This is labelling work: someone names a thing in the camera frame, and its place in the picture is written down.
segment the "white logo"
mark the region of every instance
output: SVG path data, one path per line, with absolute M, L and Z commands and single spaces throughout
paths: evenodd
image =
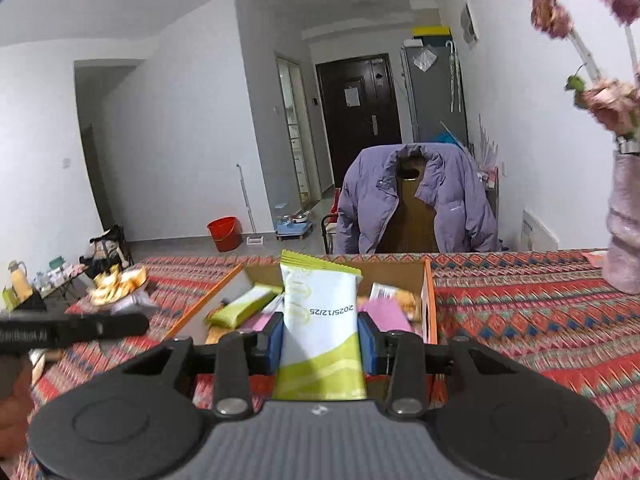
M 318 404 L 317 406 L 314 406 L 311 409 L 311 413 L 317 416 L 323 416 L 328 412 L 329 412 L 329 408 L 326 406 L 323 406 L 322 404 Z

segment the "refrigerator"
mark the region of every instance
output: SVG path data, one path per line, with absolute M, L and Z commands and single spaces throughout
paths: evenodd
M 462 74 L 460 74 L 460 84 L 458 84 L 454 66 L 454 99 L 453 111 L 451 111 L 452 71 L 449 60 L 450 48 L 446 46 L 447 41 L 452 40 L 445 36 L 422 38 L 424 46 L 429 45 L 431 51 L 437 55 L 436 61 L 426 71 L 414 63 L 414 58 L 421 54 L 423 47 L 402 48 L 404 83 L 409 99 L 414 142 L 431 142 L 438 134 L 449 130 L 466 147 L 468 146 L 468 131 Z

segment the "person's hand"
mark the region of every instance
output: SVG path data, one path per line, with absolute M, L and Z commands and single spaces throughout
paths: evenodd
M 33 410 L 31 399 L 31 363 L 23 366 L 10 397 L 0 400 L 0 458 L 10 458 L 27 446 L 27 417 Z

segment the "patterned tablecloth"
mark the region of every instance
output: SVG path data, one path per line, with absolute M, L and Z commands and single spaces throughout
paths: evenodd
M 334 256 L 345 260 L 423 260 L 427 255 Z M 598 480 L 640 479 L 640 296 L 609 286 L 580 251 L 432 254 L 441 342 L 469 334 L 497 351 L 593 399 L 612 427 Z M 188 305 L 235 264 L 267 257 L 151 258 L 145 262 L 161 311 L 145 337 L 103 355 L 97 344 L 65 353 L 34 389 L 36 404 L 88 380 L 162 341 Z M 206 405 L 210 378 L 194 402 Z M 15 477 L 42 478 L 30 453 Z

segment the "red chair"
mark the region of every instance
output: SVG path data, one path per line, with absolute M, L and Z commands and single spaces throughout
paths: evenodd
M 322 240 L 324 241 L 324 252 L 331 254 L 334 250 L 334 236 L 338 227 L 338 200 L 340 199 L 340 188 L 335 189 L 334 204 L 331 212 L 322 218 L 320 227 L 322 229 Z

